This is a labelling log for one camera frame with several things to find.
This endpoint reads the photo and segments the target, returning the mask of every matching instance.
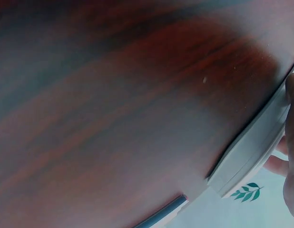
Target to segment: white plastic rim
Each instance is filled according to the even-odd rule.
[[[245,185],[267,161],[284,134],[289,108],[284,81],[262,111],[227,148],[208,178],[208,185],[222,198]]]

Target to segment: wooden surface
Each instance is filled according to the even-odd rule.
[[[194,200],[293,62],[294,0],[0,1],[0,228]]]

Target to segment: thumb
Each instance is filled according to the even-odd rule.
[[[286,79],[285,88],[291,104],[294,104],[294,73]]]

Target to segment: finger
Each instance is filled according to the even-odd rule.
[[[291,104],[294,103],[294,73],[289,75],[286,79],[285,88]]]
[[[271,155],[263,167],[273,173],[286,177],[289,171],[289,162]]]
[[[279,144],[277,145],[276,149],[281,153],[288,155],[288,149],[286,146],[286,138],[285,135],[281,138]]]

